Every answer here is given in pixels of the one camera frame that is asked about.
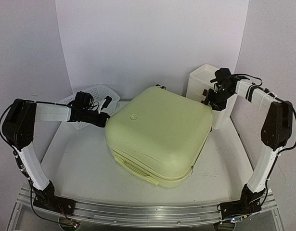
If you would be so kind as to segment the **pale green hard-shell suitcase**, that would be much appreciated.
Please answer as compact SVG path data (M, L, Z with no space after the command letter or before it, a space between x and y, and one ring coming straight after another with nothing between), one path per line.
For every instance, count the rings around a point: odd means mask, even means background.
M165 188L191 173L212 129L211 107L150 87L107 121L114 159L133 175Z

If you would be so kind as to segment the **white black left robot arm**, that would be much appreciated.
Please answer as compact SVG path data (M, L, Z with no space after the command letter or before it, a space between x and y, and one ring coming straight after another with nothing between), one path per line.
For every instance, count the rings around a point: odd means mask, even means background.
M84 122L103 128L109 115L103 112L111 103L107 96L94 106L93 97L80 92L69 104L16 99L0 117L0 136L12 148L17 166L31 190L47 210L60 210L74 201L57 197L51 180L44 173L34 146L35 123L39 121Z

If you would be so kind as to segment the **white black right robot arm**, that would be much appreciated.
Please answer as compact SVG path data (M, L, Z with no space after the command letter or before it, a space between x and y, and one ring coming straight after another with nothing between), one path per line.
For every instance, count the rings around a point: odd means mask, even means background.
M239 200L219 204L221 220L234 223L239 217L249 216L261 211L268 196L268 182L276 162L292 135L296 112L289 101L281 100L275 93L248 81L246 77L231 76L221 81L211 80L212 89L205 90L204 104L210 105L214 111L225 109L227 100L238 95L252 103L266 118L261 129L263 143L260 158L255 170L244 185Z

